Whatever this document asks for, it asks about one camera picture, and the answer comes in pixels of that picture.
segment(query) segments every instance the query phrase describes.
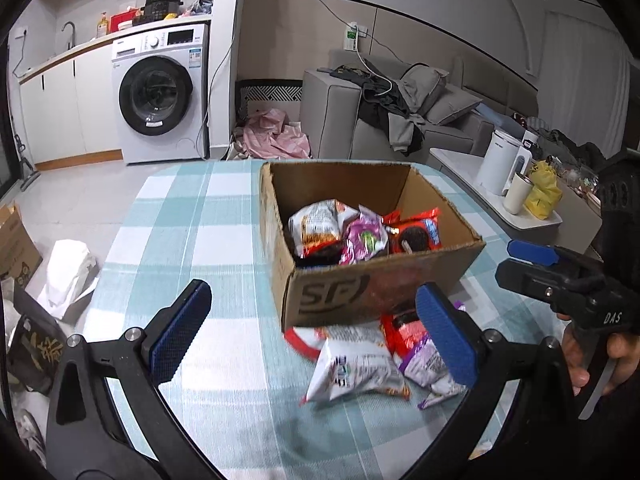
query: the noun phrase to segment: checkered tablecloth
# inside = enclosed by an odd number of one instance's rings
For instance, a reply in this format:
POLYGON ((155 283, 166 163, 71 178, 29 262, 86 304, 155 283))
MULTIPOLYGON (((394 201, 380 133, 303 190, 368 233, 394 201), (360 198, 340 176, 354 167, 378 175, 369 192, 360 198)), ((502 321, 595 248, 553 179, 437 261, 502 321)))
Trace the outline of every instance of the checkered tablecloth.
MULTIPOLYGON (((116 236, 85 327, 88 341, 118 338, 145 326, 193 278, 213 303, 173 381, 160 391, 205 455, 230 479, 396 479, 424 452, 459 399, 420 412, 380 394, 300 407, 314 365, 283 340, 258 230, 261 161, 190 162, 151 176, 116 236)), ((452 180, 416 168, 484 237, 486 247, 452 300, 466 304, 481 328, 538 343, 561 335, 548 306, 501 290, 496 265, 506 234, 452 180)), ((153 456, 120 385, 114 399, 136 448, 153 456)), ((504 420, 508 384, 482 440, 504 420)))

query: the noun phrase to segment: white curtain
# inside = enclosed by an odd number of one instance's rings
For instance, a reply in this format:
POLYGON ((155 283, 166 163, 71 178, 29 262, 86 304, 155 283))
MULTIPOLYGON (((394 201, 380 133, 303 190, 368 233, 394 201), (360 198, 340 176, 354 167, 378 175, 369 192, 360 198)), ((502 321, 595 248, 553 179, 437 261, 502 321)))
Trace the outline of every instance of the white curtain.
POLYGON ((538 80, 539 117, 605 157, 620 150, 629 97, 630 53, 622 37, 565 14, 546 15, 538 80))

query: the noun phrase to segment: human hand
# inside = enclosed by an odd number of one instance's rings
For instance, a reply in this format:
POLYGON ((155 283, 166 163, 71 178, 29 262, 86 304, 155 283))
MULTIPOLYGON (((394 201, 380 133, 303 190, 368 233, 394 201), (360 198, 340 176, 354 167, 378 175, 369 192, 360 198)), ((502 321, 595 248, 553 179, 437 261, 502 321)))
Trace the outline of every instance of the human hand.
MULTIPOLYGON (((571 318, 558 314, 559 319, 569 321, 571 318)), ((562 352, 569 368, 569 377, 574 387, 574 395, 589 382, 589 373, 582 367, 584 352, 575 339, 574 327, 569 325, 562 336, 562 352)), ((640 336, 629 333, 611 334, 607 340, 607 354, 618 359, 609 382, 604 387, 603 395, 610 394, 617 386, 624 383, 638 368, 640 362, 640 336)))

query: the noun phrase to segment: red box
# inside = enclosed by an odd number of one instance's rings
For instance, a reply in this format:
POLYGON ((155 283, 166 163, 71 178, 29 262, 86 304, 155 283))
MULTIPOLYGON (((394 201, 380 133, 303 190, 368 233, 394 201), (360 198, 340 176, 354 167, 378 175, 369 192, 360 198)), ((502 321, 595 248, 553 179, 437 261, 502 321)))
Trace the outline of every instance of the red box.
POLYGON ((121 12, 120 14, 115 14, 111 17, 111 21, 109 24, 109 33, 117 32, 118 25, 122 22, 128 22, 129 20, 133 20, 136 17, 137 9, 128 10, 127 12, 121 12))

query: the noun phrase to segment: yellow plastic bag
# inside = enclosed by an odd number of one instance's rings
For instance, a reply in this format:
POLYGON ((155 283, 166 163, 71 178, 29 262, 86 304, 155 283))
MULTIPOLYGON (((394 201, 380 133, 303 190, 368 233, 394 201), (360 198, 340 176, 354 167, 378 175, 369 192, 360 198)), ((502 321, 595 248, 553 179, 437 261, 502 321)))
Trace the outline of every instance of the yellow plastic bag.
POLYGON ((557 183, 558 176, 551 166, 541 161, 533 165, 529 171, 529 179, 534 186, 524 207, 536 218, 546 220, 562 198, 562 190, 557 183))

